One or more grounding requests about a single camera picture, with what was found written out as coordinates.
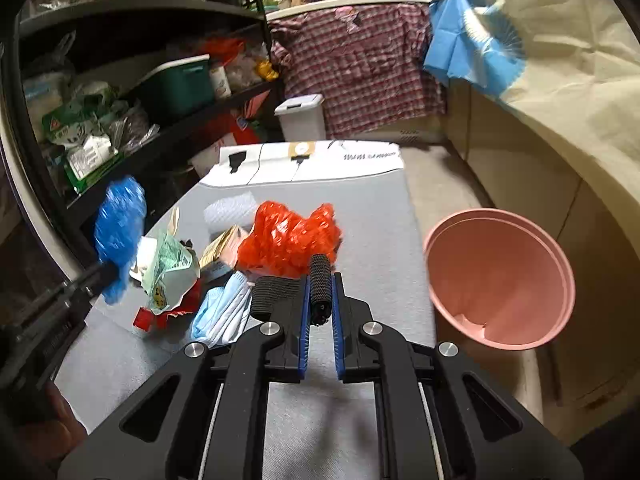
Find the left hand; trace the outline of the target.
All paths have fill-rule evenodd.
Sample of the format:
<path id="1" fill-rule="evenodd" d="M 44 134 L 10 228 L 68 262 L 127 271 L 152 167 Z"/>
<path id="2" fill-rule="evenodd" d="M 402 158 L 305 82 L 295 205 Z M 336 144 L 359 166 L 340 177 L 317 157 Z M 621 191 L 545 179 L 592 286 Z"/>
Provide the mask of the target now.
<path id="1" fill-rule="evenodd" d="M 18 430 L 18 435 L 36 460 L 50 464 L 77 448 L 88 432 L 54 382 L 47 383 L 42 395 L 50 414 Z"/>

